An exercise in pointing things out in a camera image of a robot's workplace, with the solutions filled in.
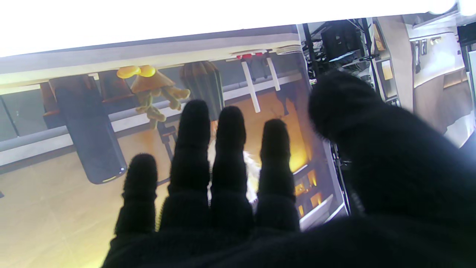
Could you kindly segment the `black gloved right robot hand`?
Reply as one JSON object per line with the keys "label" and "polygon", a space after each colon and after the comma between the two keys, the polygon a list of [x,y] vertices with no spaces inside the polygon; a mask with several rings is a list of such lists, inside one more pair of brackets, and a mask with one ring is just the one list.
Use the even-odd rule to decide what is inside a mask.
{"label": "black gloved right robot hand", "polygon": [[244,117],[222,110],[209,166],[209,109],[181,115],[168,197],[156,230],[157,166],[130,162],[104,268],[474,268],[475,162],[360,78],[321,75],[308,99],[315,131],[351,161],[363,212],[301,231],[290,139],[263,129],[255,211],[248,202]]}

